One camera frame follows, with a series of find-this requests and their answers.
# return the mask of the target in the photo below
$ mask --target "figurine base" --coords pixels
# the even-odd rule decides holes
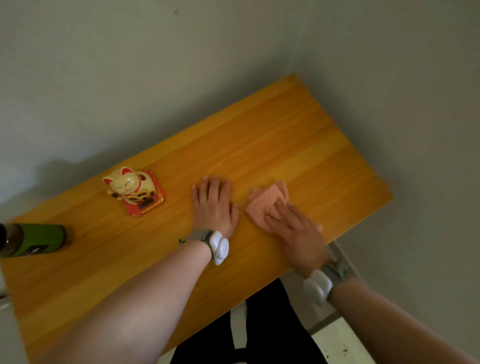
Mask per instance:
[[[156,194],[152,198],[149,198],[148,200],[136,205],[129,204],[123,200],[123,203],[127,207],[128,213],[136,218],[165,201],[165,191],[163,191],[162,186],[160,186],[151,171],[144,170],[143,172],[152,178],[152,181],[155,185]]]

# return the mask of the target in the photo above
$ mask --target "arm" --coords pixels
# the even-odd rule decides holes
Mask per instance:
[[[239,212],[229,209],[230,183],[217,176],[192,188],[193,228],[230,238]],[[180,248],[114,291],[45,357],[43,363],[155,363],[212,253],[204,242]]]
[[[291,266],[308,278],[332,260],[323,236],[297,207],[276,206],[281,219],[267,222],[283,238]],[[335,287],[328,300],[377,363],[478,363],[356,278]]]

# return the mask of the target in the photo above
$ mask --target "green bottle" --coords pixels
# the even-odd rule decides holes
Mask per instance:
[[[53,253],[66,240],[61,225],[0,224],[0,258]]]

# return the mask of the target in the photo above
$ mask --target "red cat ear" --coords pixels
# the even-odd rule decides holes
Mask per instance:
[[[127,174],[127,173],[133,173],[133,171],[128,167],[123,167],[121,169],[121,175],[123,176],[124,174]]]

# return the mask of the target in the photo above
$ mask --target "black pants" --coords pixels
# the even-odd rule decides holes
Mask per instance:
[[[171,364],[326,364],[293,311],[280,279],[247,299],[247,348],[235,351],[230,311],[177,346]]]

